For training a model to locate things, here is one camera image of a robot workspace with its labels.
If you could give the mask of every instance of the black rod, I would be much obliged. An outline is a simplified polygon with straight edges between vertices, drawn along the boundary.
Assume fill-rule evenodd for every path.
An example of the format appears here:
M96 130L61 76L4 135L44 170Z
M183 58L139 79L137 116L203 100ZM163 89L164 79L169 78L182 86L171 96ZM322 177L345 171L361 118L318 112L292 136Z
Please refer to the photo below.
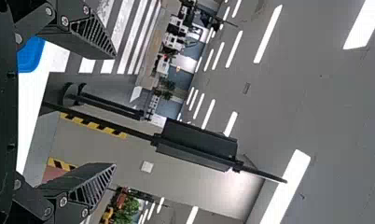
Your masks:
M106 105L106 104L103 104L103 103L98 102L96 100L91 100L91 99L83 97L83 96L76 96L74 94L69 94L66 97L68 99L75 100L75 101L78 101L78 102L83 103L83 104L92 105L92 106L101 108L103 110L107 110L107 111L113 112L115 114L119 114L119 115L127 117L129 119L141 120L141 118L139 116L137 116L136 114L134 114L130 111L125 111L125 110L122 110L122 109L119 109L119 108L115 108L112 105Z
M260 176L262 178L265 178L265 179L268 179L270 181L287 184L287 181L285 179L282 179L279 176L272 175L272 174L269 174L269 173L266 173L266 172L263 172L263 171L259 171L257 169L251 168L251 167L243 166L241 170L245 171L249 174L258 175L258 176Z
M70 116L74 116L74 117L78 117L80 119L87 120L89 122L97 123L97 124L99 124L103 127L115 129L116 131L121 132L121 133L130 134L132 136L144 139L144 140L149 141L149 142L153 142L155 140L155 138L152 135L149 135L147 133L141 133L141 132L138 132L134 129L127 128L127 127L118 125L116 123L113 123L113 122L110 122L110 121L107 121L107 120L104 120L104 119L98 119L98 118L95 118L93 116L90 116L90 115L87 115L87 114L84 114L84 113L81 113L81 112L77 112L75 110L65 108L65 107L60 106L60 105L54 105L52 103L44 101L42 103L42 106L45 106L47 108L63 112L63 113L68 114Z
M104 98L101 98L101 97L98 97L98 96L95 96L95 95L91 95L91 94L86 93L86 92L82 92L79 95L83 96L85 98L89 98L89 99L94 100L94 101L98 101L98 102L106 104L106 105L112 105L113 107L116 107L116 108L119 108L119 109L122 109L122 110L130 111L132 113L139 112L139 110L130 108L130 107L125 106L125 105L120 105L120 104L117 104L117 103L112 102L112 101L105 100Z

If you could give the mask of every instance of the white ceiling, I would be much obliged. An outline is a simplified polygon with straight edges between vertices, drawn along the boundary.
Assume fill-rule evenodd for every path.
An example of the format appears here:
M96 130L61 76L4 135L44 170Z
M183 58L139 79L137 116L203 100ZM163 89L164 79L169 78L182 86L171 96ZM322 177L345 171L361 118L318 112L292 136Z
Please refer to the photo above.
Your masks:
M228 2L232 9L235 2ZM243 0L238 16L229 16L239 28L225 25L203 53L192 86L205 99L193 123L201 126L215 98L207 129L223 132L231 112L239 112L231 136L257 167L282 175L295 149L312 157L283 223L375 224L375 32L367 48L342 49L364 0L268 0L255 15L257 2ZM253 64L280 4L262 62ZM242 42L226 69L240 29ZM216 70L203 73L209 51L217 53L222 41ZM183 120L193 113L184 106ZM259 223L274 189L265 185L248 223Z

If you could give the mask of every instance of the white wall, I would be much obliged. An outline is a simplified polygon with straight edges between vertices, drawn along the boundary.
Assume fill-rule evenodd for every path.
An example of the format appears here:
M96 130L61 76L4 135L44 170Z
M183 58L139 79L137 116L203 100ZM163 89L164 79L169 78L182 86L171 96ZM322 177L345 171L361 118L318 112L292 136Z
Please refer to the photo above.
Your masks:
M112 116L93 107L86 107L85 111L139 131L160 133L153 125ZM76 165L115 162L118 165L115 184L241 220L248 217L262 184L260 178L252 175L213 171L157 154L154 147L141 139L129 136L122 140L63 119L50 155ZM143 161L155 164L151 175L140 171Z

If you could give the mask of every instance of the blue panel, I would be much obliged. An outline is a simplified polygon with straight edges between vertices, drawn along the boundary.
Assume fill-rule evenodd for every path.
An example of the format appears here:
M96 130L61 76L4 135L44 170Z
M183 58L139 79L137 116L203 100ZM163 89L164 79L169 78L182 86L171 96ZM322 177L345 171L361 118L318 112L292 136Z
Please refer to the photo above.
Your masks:
M158 108L156 109L156 114L162 115L163 117L169 119L176 119L179 112L181 112L182 104L174 101L166 101L160 99Z
M29 39L24 48L18 54L18 67L20 73L33 72L39 65L45 40L39 37Z
M177 73L176 68L170 66L170 70L168 71L168 79L175 83L176 88L188 91L188 88L190 87L191 81L193 79L193 75L183 70L180 70Z

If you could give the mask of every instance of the black metal bracket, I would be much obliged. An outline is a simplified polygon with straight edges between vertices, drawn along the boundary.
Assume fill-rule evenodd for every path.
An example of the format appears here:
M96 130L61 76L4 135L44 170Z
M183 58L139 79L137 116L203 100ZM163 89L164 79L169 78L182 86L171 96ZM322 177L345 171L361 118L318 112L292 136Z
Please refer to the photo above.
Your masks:
M18 50L25 46L25 43L44 27L51 23L56 17L54 7L45 2L28 15L15 23L16 44Z

